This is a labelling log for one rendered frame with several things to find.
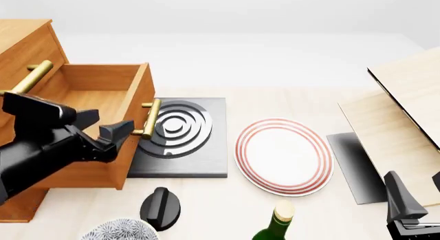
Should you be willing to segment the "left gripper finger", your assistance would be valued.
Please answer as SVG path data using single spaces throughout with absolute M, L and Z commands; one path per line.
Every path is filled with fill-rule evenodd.
M 116 124 L 99 126 L 99 141 L 113 144 L 120 149 L 125 140 L 131 135 L 135 126 L 134 121 L 124 120 Z
M 97 109 L 86 109 L 76 112 L 76 119 L 73 126 L 79 130 L 85 130 L 100 120 L 99 111 Z

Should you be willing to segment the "round black stove knob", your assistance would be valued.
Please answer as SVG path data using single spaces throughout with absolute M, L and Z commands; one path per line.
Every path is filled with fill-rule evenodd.
M 179 198 L 169 189 L 158 187 L 143 202 L 140 219 L 156 231 L 165 231 L 177 223 L 181 214 Z

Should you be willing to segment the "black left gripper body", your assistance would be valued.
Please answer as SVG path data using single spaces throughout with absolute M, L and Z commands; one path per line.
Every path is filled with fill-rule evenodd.
M 93 139 L 91 136 L 73 125 L 67 125 L 66 128 L 80 141 L 80 157 L 77 161 L 98 161 L 102 163 L 110 163 L 114 161 L 118 155 L 118 148 L 112 134 L 115 124 L 107 124 L 99 126 L 100 134 L 98 138 Z

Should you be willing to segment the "wooden cabinet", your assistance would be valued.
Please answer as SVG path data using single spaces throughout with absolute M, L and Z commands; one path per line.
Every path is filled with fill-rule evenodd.
M 69 86 L 59 69 L 69 61 L 47 19 L 0 19 L 0 90 L 12 89 L 29 74 L 28 65 L 44 60 L 54 67 L 31 95 L 62 102 Z M 46 193 L 54 185 L 47 177 L 0 206 L 0 223 L 27 223 L 34 218 Z

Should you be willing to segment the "patterned grey white bowl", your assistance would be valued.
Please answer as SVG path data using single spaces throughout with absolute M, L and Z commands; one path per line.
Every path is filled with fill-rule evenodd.
M 80 240 L 160 240 L 160 236 L 145 221 L 116 219 L 95 227 Z

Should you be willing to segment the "green bottle with cork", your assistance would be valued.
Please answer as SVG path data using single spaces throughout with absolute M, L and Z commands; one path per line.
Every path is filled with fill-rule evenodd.
M 274 207 L 269 226 L 257 232 L 252 240 L 285 240 L 294 214 L 294 205 L 288 200 L 280 200 Z

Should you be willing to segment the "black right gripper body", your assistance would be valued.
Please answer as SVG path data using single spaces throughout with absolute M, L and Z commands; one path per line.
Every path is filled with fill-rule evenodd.
M 440 223 L 420 223 L 418 219 L 387 219 L 392 240 L 440 240 Z

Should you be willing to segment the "pale wood box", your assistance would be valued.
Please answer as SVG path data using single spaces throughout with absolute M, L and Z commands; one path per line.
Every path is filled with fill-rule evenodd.
M 395 171 L 425 207 L 440 206 L 440 47 L 367 69 L 381 87 L 339 104 L 377 173 Z

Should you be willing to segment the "flat black stove plate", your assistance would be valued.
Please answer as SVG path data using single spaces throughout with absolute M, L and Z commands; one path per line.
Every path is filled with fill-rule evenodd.
M 163 98 L 153 136 L 138 142 L 127 177 L 227 176 L 225 98 Z

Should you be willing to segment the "white plate with red rings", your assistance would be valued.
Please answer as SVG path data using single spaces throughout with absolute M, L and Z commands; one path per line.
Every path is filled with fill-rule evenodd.
M 330 181 L 335 161 L 314 130 L 284 118 L 249 124 L 238 134 L 234 161 L 249 182 L 271 194 L 300 197 Z

